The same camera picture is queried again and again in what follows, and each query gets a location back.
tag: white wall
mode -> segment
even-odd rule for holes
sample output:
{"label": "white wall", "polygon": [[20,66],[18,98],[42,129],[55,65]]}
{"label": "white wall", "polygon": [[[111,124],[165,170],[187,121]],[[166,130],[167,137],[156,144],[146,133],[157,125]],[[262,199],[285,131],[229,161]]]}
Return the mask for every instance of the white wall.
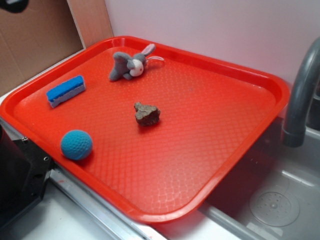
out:
{"label": "white wall", "polygon": [[105,0],[113,34],[240,64],[292,85],[320,36],[319,0]]}

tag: black object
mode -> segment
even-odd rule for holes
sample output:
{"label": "black object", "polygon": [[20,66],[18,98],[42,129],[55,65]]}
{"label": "black object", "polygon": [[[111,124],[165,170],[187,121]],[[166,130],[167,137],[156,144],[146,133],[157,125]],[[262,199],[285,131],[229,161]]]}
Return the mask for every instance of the black object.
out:
{"label": "black object", "polygon": [[34,142],[12,141],[0,126],[0,230],[42,200],[52,164]]}
{"label": "black object", "polygon": [[0,8],[10,13],[21,13],[28,6],[29,0],[0,0]]}
{"label": "black object", "polygon": [[320,104],[317,96],[317,94],[320,95],[319,80],[320,37],[313,42],[307,51],[292,87],[281,131],[281,141],[284,145],[292,148],[301,146],[305,139],[306,124],[308,127],[320,128],[320,122],[318,122],[320,120]]}

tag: tray rim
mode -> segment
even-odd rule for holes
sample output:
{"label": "tray rim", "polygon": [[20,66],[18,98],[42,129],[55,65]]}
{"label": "tray rim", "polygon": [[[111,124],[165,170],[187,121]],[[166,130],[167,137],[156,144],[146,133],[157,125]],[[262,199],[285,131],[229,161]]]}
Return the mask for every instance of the tray rim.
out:
{"label": "tray rim", "polygon": [[[280,111],[288,103],[290,96],[289,88],[281,78],[263,71],[211,58],[208,56],[203,56],[197,53],[192,53],[178,48],[166,46],[153,41],[148,41],[132,36],[116,36],[97,42],[91,47],[77,53],[67,61],[58,64],[57,66],[53,67],[47,72],[39,75],[35,79],[27,82],[25,85],[19,87],[18,89],[10,93],[0,105],[0,116],[6,122],[11,124],[15,129],[17,129],[25,136],[29,137],[44,150],[50,149],[50,146],[47,143],[45,143],[39,137],[34,135],[32,131],[30,131],[23,124],[15,120],[14,115],[11,114],[14,108],[13,105],[15,105],[15,103],[20,102],[22,99],[29,95],[26,94],[29,93],[29,88],[38,90],[41,87],[50,83],[52,79],[56,79],[67,73],[69,65],[71,64],[82,64],[88,59],[93,58],[96,54],[109,48],[125,47],[130,44],[133,44],[135,48],[143,49],[149,43],[155,43],[157,48],[161,48],[163,50],[162,53],[164,54],[161,55],[161,57],[163,58],[174,58],[175,61],[185,64],[190,64],[190,60],[192,60],[192,64],[195,67],[213,71],[215,73],[231,77],[243,82],[247,82],[249,84],[253,84],[253,82],[255,81],[254,85],[262,87],[268,90],[270,93],[272,93],[272,95],[275,97],[276,103],[274,108],[269,112],[269,114],[263,119],[263,121],[260,122],[256,129],[254,129],[254,131],[252,131],[245,138],[240,147],[238,147],[235,150],[235,152],[232,153],[232,155],[222,164],[222,166],[218,169],[214,176],[210,178],[208,183],[205,186],[203,186],[203,188],[198,192],[198,194],[194,196],[186,205],[172,212],[167,212],[163,214],[150,214],[147,212],[143,212],[137,207],[135,207],[135,205],[130,203],[127,199],[122,197],[119,193],[108,188],[108,186],[106,187],[106,185],[104,185],[101,181],[99,181],[97,178],[90,175],[89,173],[85,172],[81,167],[79,167],[72,161],[70,161],[68,164],[62,165],[64,169],[66,169],[68,172],[71,172],[71,174],[76,176],[80,181],[88,185],[107,201],[110,201],[113,204],[115,204],[117,201],[122,201],[121,205],[115,204],[116,207],[118,207],[121,211],[123,211],[132,219],[147,224],[163,223],[178,219],[190,213],[192,210],[197,209],[202,204],[202,202],[205,200],[205,197],[208,196],[211,191],[213,191],[215,186],[219,184],[219,182],[223,179],[223,177],[226,174],[228,174],[232,167],[245,154],[247,149],[249,149],[251,145],[254,144],[254,142],[259,138],[259,136],[272,123],[272,121],[278,116]],[[259,85],[256,84],[257,78],[261,80],[261,84]]]}

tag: cardboard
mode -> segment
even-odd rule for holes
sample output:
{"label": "cardboard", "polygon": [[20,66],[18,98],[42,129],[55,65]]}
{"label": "cardboard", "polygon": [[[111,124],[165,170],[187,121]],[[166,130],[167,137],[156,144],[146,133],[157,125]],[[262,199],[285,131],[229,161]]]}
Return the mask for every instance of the cardboard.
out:
{"label": "cardboard", "polygon": [[0,9],[0,96],[83,48],[66,0]]}

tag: wooden panel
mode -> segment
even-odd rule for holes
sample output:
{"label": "wooden panel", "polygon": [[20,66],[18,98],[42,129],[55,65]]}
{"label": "wooden panel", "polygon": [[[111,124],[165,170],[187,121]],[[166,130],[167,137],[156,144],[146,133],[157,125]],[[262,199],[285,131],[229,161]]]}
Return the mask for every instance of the wooden panel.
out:
{"label": "wooden panel", "polygon": [[0,9],[0,96],[82,48],[66,0],[30,0],[17,14]]}
{"label": "wooden panel", "polygon": [[113,37],[104,0],[67,0],[84,48]]}

